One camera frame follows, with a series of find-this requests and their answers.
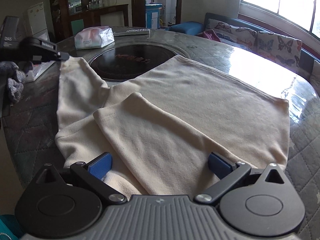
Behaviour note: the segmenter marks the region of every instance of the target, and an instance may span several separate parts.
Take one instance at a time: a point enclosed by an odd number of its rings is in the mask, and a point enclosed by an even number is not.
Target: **window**
[[[241,0],[241,2],[278,15],[320,40],[320,0]]]

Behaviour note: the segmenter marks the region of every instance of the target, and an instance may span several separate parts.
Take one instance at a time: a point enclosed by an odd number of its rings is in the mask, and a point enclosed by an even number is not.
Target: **beige garment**
[[[109,151],[104,181],[129,197],[201,192],[214,181],[211,151],[258,168],[287,162],[287,100],[181,56],[111,88],[71,58],[61,66],[57,115],[65,165]]]

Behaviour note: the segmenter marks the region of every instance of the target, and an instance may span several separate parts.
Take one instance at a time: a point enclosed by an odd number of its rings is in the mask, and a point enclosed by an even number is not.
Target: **blue gripper pad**
[[[112,168],[112,156],[110,153],[103,153],[101,158],[96,159],[88,163],[88,172],[101,180]]]
[[[223,179],[235,169],[235,164],[232,165],[230,161],[217,153],[210,153],[208,165],[210,171],[219,179]]]

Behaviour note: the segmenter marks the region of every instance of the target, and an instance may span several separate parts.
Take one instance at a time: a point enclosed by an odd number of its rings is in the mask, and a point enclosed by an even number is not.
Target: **round table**
[[[127,29],[130,28],[113,28],[114,31]],[[297,74],[251,52],[163,30],[150,30],[150,36],[116,37],[113,44],[102,49],[77,51],[73,37],[60,42],[58,47],[73,57],[89,61],[102,51],[129,44],[167,47],[265,93],[289,100],[290,145],[286,174],[306,206],[306,220],[300,237],[320,237],[316,225],[320,221],[320,100],[312,86]],[[55,63],[35,82],[25,85],[21,101],[2,119],[8,149],[23,187],[44,163],[53,163],[58,168],[63,166],[64,159],[54,142],[58,131],[58,82],[59,64]]]

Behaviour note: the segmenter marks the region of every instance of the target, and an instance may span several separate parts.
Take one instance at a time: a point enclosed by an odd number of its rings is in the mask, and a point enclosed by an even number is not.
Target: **doorway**
[[[163,27],[181,22],[182,0],[132,0],[132,26],[146,27],[146,3],[162,4],[160,23]]]

